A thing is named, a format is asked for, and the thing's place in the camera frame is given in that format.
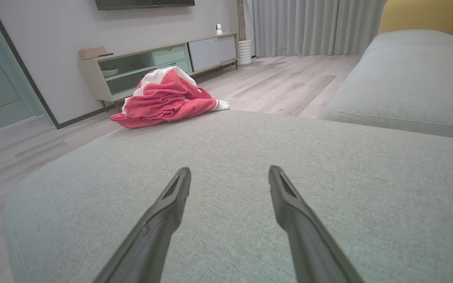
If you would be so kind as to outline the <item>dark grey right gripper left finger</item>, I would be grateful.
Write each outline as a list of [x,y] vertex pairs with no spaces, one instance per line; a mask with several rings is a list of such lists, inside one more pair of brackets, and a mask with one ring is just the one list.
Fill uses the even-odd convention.
[[191,171],[179,169],[94,279],[95,283],[159,283],[173,233],[182,222]]

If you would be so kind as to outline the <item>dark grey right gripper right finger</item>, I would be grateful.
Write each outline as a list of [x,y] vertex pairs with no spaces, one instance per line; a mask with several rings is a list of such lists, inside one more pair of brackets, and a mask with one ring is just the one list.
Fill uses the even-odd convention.
[[286,231],[299,283],[361,283],[363,280],[282,168],[268,176],[276,221]]

